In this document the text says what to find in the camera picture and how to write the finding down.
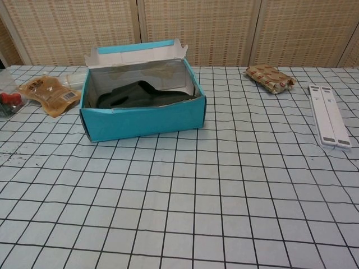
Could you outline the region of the turquoise cardboard shoe box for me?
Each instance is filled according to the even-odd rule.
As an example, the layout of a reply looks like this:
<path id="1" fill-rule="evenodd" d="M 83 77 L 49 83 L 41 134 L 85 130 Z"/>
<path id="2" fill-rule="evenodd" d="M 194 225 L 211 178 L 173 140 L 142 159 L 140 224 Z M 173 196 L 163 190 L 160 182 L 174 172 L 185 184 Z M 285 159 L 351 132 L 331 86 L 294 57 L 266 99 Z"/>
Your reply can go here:
<path id="1" fill-rule="evenodd" d="M 93 142 L 183 131 L 204 125 L 206 96 L 178 39 L 92 49 L 80 101 L 80 118 Z M 165 106 L 100 109 L 100 95 L 136 81 L 196 99 Z"/>

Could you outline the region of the blue checked tablecloth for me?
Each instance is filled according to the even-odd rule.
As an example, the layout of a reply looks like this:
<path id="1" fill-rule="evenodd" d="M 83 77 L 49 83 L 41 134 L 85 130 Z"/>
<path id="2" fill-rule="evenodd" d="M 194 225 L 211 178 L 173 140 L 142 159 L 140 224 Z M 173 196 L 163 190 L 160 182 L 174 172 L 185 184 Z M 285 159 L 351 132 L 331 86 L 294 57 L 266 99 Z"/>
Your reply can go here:
<path id="1" fill-rule="evenodd" d="M 359 68 L 198 67 L 201 129 L 92 143 L 73 108 L 0 119 L 0 269 L 359 269 Z M 323 146 L 309 85 L 352 147 Z"/>

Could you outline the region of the gold foil snack package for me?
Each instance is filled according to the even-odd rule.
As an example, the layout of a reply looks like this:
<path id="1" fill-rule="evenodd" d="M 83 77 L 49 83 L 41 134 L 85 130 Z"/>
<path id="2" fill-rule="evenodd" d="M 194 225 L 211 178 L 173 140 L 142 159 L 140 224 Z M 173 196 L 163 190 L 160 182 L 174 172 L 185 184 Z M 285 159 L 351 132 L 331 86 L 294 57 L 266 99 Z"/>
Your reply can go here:
<path id="1" fill-rule="evenodd" d="M 269 65 L 249 66 L 246 68 L 245 74 L 272 94 L 290 90 L 297 82 L 294 78 Z"/>

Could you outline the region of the bamboo folding screen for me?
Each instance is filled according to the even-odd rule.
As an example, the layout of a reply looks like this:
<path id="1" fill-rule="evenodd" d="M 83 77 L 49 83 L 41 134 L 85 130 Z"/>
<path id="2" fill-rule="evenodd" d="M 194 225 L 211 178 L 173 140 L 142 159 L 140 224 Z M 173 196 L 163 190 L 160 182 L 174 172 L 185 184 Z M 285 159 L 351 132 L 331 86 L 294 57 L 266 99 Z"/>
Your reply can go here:
<path id="1" fill-rule="evenodd" d="M 0 0 L 9 65 L 171 39 L 194 66 L 359 67 L 359 0 Z"/>

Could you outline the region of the clear pack of white sticks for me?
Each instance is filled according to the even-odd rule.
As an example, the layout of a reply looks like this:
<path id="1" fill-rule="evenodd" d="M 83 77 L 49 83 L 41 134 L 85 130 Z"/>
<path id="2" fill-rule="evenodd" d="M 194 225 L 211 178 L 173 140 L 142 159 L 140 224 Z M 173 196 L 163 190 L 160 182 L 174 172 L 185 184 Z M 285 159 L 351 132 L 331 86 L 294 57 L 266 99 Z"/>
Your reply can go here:
<path id="1" fill-rule="evenodd" d="M 86 72 L 75 72 L 69 75 L 64 75 L 61 77 L 61 84 L 73 90 L 81 91 L 85 83 L 86 75 Z"/>

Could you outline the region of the brown sauce pouch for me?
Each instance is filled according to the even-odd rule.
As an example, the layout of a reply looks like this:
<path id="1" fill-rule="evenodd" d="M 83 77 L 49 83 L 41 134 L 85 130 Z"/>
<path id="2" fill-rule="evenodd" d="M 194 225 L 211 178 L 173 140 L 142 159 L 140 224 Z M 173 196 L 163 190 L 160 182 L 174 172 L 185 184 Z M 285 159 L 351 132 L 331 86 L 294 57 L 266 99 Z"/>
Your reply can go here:
<path id="1" fill-rule="evenodd" d="M 43 110 L 53 118 L 58 117 L 81 99 L 81 92 L 63 86 L 55 77 L 42 76 L 19 87 L 26 98 L 39 102 Z"/>

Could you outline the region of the white flat rectangular device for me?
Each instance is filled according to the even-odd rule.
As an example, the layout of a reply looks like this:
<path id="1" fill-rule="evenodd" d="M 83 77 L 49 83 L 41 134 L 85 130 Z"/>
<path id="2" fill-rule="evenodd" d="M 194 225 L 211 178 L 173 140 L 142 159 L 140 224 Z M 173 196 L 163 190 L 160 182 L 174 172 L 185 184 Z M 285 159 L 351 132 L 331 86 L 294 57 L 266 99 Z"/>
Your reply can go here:
<path id="1" fill-rule="evenodd" d="M 323 146 L 350 149 L 352 144 L 337 106 L 333 89 L 326 86 L 309 85 L 308 90 L 320 143 Z"/>

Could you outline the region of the clear bag red item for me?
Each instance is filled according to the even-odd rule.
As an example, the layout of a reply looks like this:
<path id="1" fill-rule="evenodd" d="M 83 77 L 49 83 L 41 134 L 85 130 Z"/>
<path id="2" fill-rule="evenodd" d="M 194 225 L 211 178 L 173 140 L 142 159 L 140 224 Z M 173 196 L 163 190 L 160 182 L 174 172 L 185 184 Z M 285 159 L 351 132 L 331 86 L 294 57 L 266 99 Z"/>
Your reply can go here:
<path id="1" fill-rule="evenodd" d="M 28 103 L 19 92 L 12 75 L 7 69 L 0 69 L 0 119 L 10 118 Z"/>

